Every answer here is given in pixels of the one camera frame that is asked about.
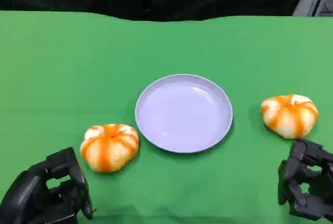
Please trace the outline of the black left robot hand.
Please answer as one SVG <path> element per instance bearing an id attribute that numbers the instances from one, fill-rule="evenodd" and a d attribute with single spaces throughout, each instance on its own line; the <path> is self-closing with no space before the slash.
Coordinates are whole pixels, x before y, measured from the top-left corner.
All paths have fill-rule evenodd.
<path id="1" fill-rule="evenodd" d="M 68 147 L 21 172 L 1 202 L 1 223 L 77 223 L 95 209 L 74 149 Z"/>

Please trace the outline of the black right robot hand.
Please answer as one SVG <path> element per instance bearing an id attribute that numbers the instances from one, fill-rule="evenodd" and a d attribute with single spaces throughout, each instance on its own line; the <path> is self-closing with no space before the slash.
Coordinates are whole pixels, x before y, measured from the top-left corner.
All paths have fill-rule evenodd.
<path id="1" fill-rule="evenodd" d="M 278 168 L 278 203 L 289 203 L 293 216 L 332 222 L 332 153 L 296 138 Z"/>

